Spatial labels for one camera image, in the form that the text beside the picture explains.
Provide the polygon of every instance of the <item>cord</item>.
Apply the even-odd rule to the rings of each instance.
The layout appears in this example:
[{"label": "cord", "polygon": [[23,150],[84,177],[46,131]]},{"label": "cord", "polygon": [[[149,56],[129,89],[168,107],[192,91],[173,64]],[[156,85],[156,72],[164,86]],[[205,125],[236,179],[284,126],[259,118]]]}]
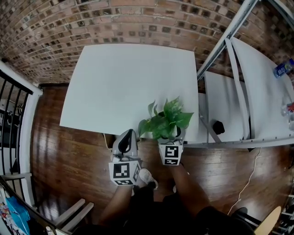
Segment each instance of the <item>cord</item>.
[{"label": "cord", "polygon": [[253,171],[252,171],[252,173],[251,173],[251,175],[250,175],[250,177],[249,177],[248,183],[245,185],[245,187],[244,187],[244,188],[242,189],[242,191],[239,193],[238,200],[236,201],[236,203],[235,203],[234,205],[232,205],[232,207],[231,207],[231,209],[230,209],[228,215],[230,214],[230,212],[231,212],[231,210],[233,209],[233,207],[234,207],[239,201],[241,201],[241,198],[240,198],[240,197],[241,197],[241,193],[246,189],[246,187],[247,187],[247,186],[249,185],[249,183],[250,183],[251,177],[252,177],[252,175],[254,174],[254,171],[255,171],[256,159],[259,158],[259,157],[261,157],[261,156],[259,156],[260,152],[261,152],[261,148],[259,149],[258,154],[257,154],[257,155],[255,156],[255,158],[254,158],[254,167],[253,167]]}]

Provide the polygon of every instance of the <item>black railing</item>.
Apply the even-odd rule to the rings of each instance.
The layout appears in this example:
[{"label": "black railing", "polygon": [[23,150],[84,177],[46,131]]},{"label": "black railing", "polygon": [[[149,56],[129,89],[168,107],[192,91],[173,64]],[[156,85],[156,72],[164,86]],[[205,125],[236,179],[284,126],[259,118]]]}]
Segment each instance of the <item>black railing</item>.
[{"label": "black railing", "polygon": [[[19,161],[19,148],[20,148],[20,134],[21,134],[21,127],[23,122],[23,114],[26,107],[26,103],[28,100],[28,96],[32,95],[33,92],[28,89],[27,87],[23,86],[7,74],[5,74],[2,70],[0,70],[0,81],[3,81],[3,85],[0,91],[0,100],[4,96],[4,94],[8,91],[9,87],[9,93],[8,96],[4,96],[3,98],[6,99],[6,105],[5,110],[0,109],[0,113],[2,114],[2,122],[1,122],[1,159],[2,159],[2,170],[3,174],[6,174],[5,169],[5,161],[8,159],[8,153],[4,153],[4,148],[9,148],[9,172],[10,174],[14,173],[20,173],[20,161]],[[11,95],[13,95],[13,90],[15,90],[17,93],[15,102],[11,100]],[[14,103],[13,110],[9,109],[9,104]],[[12,149],[15,149],[14,151],[14,158],[15,162],[12,162]],[[16,191],[15,187],[15,180],[19,180],[20,184],[20,190],[22,197],[24,199],[23,195],[23,187],[21,179],[13,179],[12,180],[12,187],[14,191]]]}]

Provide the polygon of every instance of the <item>white board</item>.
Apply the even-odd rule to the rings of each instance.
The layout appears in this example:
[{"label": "white board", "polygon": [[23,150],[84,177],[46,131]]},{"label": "white board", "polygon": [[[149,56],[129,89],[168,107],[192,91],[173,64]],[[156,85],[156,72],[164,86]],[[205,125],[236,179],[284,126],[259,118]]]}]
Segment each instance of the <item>white board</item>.
[{"label": "white board", "polygon": [[276,78],[277,66],[248,44],[233,38],[249,100],[251,135],[255,139],[282,138],[293,134],[288,118],[281,115],[283,103],[294,101],[294,90],[288,75]]},{"label": "white board", "polygon": [[194,53],[176,48],[112,44],[85,46],[65,98],[60,125],[107,134],[137,133],[147,106],[162,111],[166,98],[180,96],[194,112],[185,140],[198,133],[198,85]]},{"label": "white board", "polygon": [[[215,121],[223,123],[225,132],[218,135],[222,142],[242,140],[242,115],[234,79],[211,72],[205,72],[204,79],[209,124],[212,127]],[[209,136],[209,143],[214,142]]]}]

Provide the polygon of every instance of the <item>wooden floor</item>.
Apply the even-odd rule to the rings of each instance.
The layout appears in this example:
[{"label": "wooden floor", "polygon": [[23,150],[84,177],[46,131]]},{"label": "wooden floor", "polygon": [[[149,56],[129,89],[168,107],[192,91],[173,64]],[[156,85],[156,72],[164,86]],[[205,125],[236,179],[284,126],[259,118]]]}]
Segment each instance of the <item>wooden floor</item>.
[{"label": "wooden floor", "polygon": [[[31,148],[36,197],[40,212],[51,220],[80,198],[91,201],[95,206],[88,222],[95,224],[116,189],[109,180],[111,153],[101,134],[59,126],[66,92],[67,87],[44,88],[38,103]],[[171,175],[161,164],[156,142],[144,141],[138,147],[143,167],[159,181],[155,200],[160,201],[172,193]],[[228,213],[248,181],[258,151],[185,148],[182,162],[212,204]],[[235,209],[247,207],[251,216],[263,220],[284,204],[291,187],[288,153],[287,146],[261,149],[262,157]]]}]

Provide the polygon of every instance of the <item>brick wall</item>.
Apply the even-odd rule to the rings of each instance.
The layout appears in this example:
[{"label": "brick wall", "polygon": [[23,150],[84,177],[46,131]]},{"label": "brick wall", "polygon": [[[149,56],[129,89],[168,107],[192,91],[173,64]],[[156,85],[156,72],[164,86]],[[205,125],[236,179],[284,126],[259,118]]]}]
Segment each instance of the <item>brick wall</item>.
[{"label": "brick wall", "polygon": [[[292,0],[283,0],[293,9]],[[195,52],[197,69],[242,0],[4,0],[0,53],[37,83],[69,82],[85,45],[141,43]],[[294,34],[267,2],[258,2],[236,37],[274,62],[294,57]],[[232,76],[224,51],[212,72]],[[199,89],[204,90],[203,83]]]}]

